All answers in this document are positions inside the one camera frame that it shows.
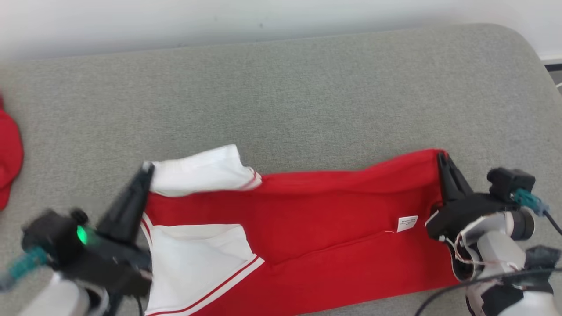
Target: gray fabric surface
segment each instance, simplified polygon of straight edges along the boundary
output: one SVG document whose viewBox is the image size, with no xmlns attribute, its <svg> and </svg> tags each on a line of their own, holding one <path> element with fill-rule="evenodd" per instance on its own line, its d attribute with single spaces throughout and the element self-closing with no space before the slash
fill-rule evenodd
<svg viewBox="0 0 562 316">
<path fill-rule="evenodd" d="M 562 222 L 562 98 L 528 43 L 499 26 L 27 62 L 2 67 L 0 89 L 25 147 L 0 213 L 2 267 L 20 252 L 20 226 L 45 207 L 80 205 L 95 220 L 143 160 L 228 143 L 262 173 L 360 169 L 445 148 L 477 190 L 495 166 L 534 174 Z M 527 245 L 560 241 L 539 219 Z M 20 310 L 48 275 L 0 296 L 0 314 Z M 553 283 L 561 297 L 562 278 Z M 318 315 L 412 315 L 429 295 Z M 136 314 L 134 302 L 120 313 Z M 428 314 L 468 315 L 462 291 Z"/>
</svg>

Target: white fabric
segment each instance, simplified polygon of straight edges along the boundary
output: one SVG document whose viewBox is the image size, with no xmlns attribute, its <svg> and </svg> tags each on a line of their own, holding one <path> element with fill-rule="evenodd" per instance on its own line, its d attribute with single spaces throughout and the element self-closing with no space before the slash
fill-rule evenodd
<svg viewBox="0 0 562 316">
<path fill-rule="evenodd" d="M 242 165 L 235 145 L 154 165 L 151 191 L 167 197 L 261 184 L 260 175 Z M 168 227 L 153 225 L 146 214 L 142 223 L 153 273 L 146 315 L 195 313 L 264 262 L 252 253 L 239 224 Z"/>
<path fill-rule="evenodd" d="M 205 191 L 243 191 L 261 184 L 261 176 L 242 165 L 236 145 L 153 163 L 155 172 L 151 191 L 167 197 Z"/>
</svg>

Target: red fabric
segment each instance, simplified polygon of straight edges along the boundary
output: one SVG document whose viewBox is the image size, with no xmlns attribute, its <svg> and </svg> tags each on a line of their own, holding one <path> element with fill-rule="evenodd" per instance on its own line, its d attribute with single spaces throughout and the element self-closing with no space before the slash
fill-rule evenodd
<svg viewBox="0 0 562 316">
<path fill-rule="evenodd" d="M 296 315 L 450 286 L 447 247 L 424 228 L 441 199 L 438 153 L 364 171 L 269 174 L 247 192 L 152 194 L 146 213 L 154 225 L 241 224 L 265 260 L 197 316 Z M 414 228 L 388 232 L 413 215 Z"/>
<path fill-rule="evenodd" d="M 0 96 L 0 210 L 8 204 L 10 186 L 20 172 L 24 156 L 17 125 L 3 108 Z"/>
</svg>

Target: white care label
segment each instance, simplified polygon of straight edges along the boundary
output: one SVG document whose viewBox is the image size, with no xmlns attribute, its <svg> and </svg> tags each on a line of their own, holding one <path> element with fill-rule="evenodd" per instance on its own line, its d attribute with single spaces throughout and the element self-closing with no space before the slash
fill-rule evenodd
<svg viewBox="0 0 562 316">
<path fill-rule="evenodd" d="M 396 232 L 400 233 L 401 231 L 405 231 L 407 229 L 412 228 L 417 221 L 418 221 L 417 215 L 398 218 L 398 229 L 396 229 Z"/>
</svg>

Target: green light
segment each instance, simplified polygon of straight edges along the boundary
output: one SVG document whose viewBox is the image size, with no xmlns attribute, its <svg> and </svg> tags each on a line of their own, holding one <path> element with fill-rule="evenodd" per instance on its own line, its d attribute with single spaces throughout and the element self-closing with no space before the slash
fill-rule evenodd
<svg viewBox="0 0 562 316">
<path fill-rule="evenodd" d="M 88 233 L 86 232 L 84 227 L 78 226 L 78 228 L 76 229 L 76 234 L 78 235 L 78 239 L 80 239 L 83 244 L 88 243 Z"/>
</svg>

